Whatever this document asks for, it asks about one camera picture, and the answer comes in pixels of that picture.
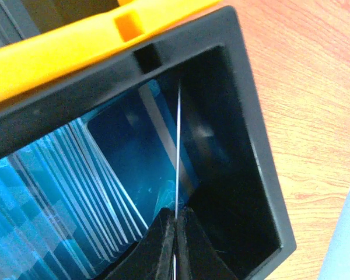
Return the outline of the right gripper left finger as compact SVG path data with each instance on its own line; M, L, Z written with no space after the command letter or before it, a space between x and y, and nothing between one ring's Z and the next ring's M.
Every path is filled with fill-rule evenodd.
M106 279L173 279L174 211L162 208L141 241Z

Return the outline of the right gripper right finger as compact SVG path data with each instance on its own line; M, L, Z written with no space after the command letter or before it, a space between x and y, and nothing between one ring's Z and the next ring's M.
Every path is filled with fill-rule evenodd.
M191 208L180 211L176 233L176 279L237 278L212 247Z

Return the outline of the yellow bin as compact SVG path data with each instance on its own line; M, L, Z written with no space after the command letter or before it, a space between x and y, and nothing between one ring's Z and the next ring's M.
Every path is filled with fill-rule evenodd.
M0 48L0 103L161 33L214 0L120 1L120 7Z

